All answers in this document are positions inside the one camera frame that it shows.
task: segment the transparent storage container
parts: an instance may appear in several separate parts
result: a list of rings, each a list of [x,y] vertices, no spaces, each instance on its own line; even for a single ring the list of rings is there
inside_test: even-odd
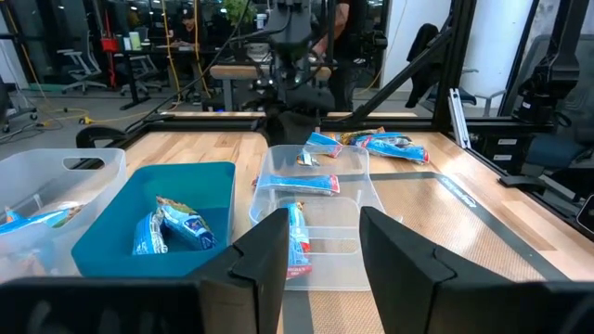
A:
[[[318,166],[297,163],[306,150]],[[326,152],[340,149],[336,158]],[[290,290],[369,290],[359,241],[362,206],[383,207],[369,179],[369,156],[364,148],[323,146],[276,146],[266,154],[250,207],[250,220],[258,224],[286,204],[303,203],[309,241],[307,254],[312,271],[287,280]],[[332,196],[280,191],[264,187],[268,175],[300,177],[337,175],[340,193]]]
[[[73,245],[127,178],[125,155],[117,148],[33,149],[0,161],[0,175],[0,224],[6,223],[5,207],[29,218],[84,204],[60,228],[33,224],[0,235],[0,282],[78,275]]]

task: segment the gray floor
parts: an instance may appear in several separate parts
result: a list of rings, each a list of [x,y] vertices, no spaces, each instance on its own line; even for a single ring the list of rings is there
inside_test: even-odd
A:
[[[23,126],[28,126],[26,131],[14,135],[8,140],[0,140],[0,160],[7,158],[15,153],[33,148],[75,148],[75,136],[84,128],[84,125],[78,123],[79,119],[88,114],[93,120],[112,120],[120,119],[106,123],[108,126],[123,129],[131,122],[142,117],[142,113],[149,111],[160,104],[171,92],[161,92],[151,94],[151,99],[132,109],[121,111],[120,106],[130,101],[129,96],[120,96],[113,92],[89,92],[82,96],[80,92],[68,93],[66,96],[61,93],[46,93],[45,100],[39,92],[25,92],[25,95],[31,102],[40,107],[45,112],[39,113],[38,122],[50,121],[47,128],[35,128],[29,125],[32,121],[27,116],[21,116],[10,120],[11,133],[15,133]],[[365,103],[368,98],[375,94],[374,90],[363,93],[355,92],[355,107]],[[394,93],[389,99],[383,102],[377,111],[403,111],[414,112],[420,117],[430,117],[432,113],[422,106],[414,109],[406,109],[406,94],[400,92]],[[64,108],[70,109],[69,112],[63,112]],[[188,104],[178,106],[176,110],[196,110],[197,108]],[[479,115],[481,110],[466,109],[469,116]],[[52,118],[58,119],[62,124],[52,121]]]

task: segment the white wall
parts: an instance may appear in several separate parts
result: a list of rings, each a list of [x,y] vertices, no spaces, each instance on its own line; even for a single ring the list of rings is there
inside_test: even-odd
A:
[[[479,70],[464,74],[460,86],[473,95],[491,95],[506,88],[532,0],[479,0],[464,66]],[[493,100],[498,108],[501,96]],[[484,106],[482,99],[479,107]]]
[[[449,6],[450,0],[390,1],[387,33],[388,48],[386,50],[386,57],[383,58],[382,87],[408,65],[408,51],[410,51],[410,47],[417,36],[420,26],[425,23],[431,23],[441,29],[446,22]],[[410,91],[411,89],[412,82],[408,80],[398,91]]]
[[[8,33],[2,15],[0,15],[0,33]],[[15,45],[9,40],[0,40],[0,75],[5,84],[19,84],[21,88],[29,88],[25,74],[20,66]]]

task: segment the clear plastic bin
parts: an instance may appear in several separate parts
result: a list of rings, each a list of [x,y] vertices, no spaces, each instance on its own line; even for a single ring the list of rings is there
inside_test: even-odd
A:
[[[72,169],[80,162],[87,169]],[[0,175],[0,224],[5,207],[28,218],[84,204],[60,228],[34,224],[0,235],[0,281],[78,275],[72,246],[127,178],[124,152],[116,148],[33,149],[0,161]]]
[[[286,289],[369,290],[359,241],[359,213],[362,206],[381,211],[383,207],[369,179],[368,152],[342,147],[336,159],[323,154],[335,148],[277,146],[266,154],[250,207],[252,223],[257,224],[277,208],[301,201],[310,238],[312,272],[288,280]],[[296,159],[302,149],[320,165],[298,164]],[[261,181],[271,174],[303,178],[335,174],[340,193],[326,196],[262,188]]]

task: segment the office chair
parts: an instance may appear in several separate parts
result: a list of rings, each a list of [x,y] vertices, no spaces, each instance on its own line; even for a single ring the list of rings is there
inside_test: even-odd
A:
[[[149,28],[147,28],[147,27],[135,28],[135,32],[138,32],[141,42],[146,40],[149,37]],[[147,79],[152,78],[155,75],[159,74],[159,69],[157,69],[155,64],[152,62],[152,59],[150,59],[149,55],[130,57],[130,60],[137,61],[137,63],[139,63],[140,66],[142,67],[142,70],[140,71],[140,73],[135,74],[136,89],[139,92],[142,92],[145,95],[148,95],[149,88],[155,88],[159,91],[162,90],[162,86],[160,83],[149,83],[147,81]],[[122,86],[120,95],[123,96],[126,92],[130,92],[130,84],[129,83]]]
[[[518,87],[534,70],[549,46],[550,35],[535,38],[518,77],[508,91],[501,116],[509,116],[519,108],[522,99],[518,98]],[[579,81],[567,98],[560,101],[556,109],[558,126],[554,134],[534,135],[525,151],[522,172],[524,175],[539,177],[541,174],[561,184],[575,193],[574,201],[587,198],[594,191],[594,35],[580,35],[575,55],[579,61]],[[530,184],[530,178],[524,183]]]
[[[83,51],[74,51],[73,49],[58,50],[58,54],[70,57],[73,65],[65,67],[68,74],[76,80],[75,83],[71,83],[62,88],[62,94],[70,89],[77,89],[81,87],[83,94],[86,94],[87,87],[99,87],[107,88],[108,86],[104,83],[92,81],[101,75],[102,71],[95,60],[95,56],[91,50],[90,43],[90,31],[87,31],[85,38],[83,38]]]

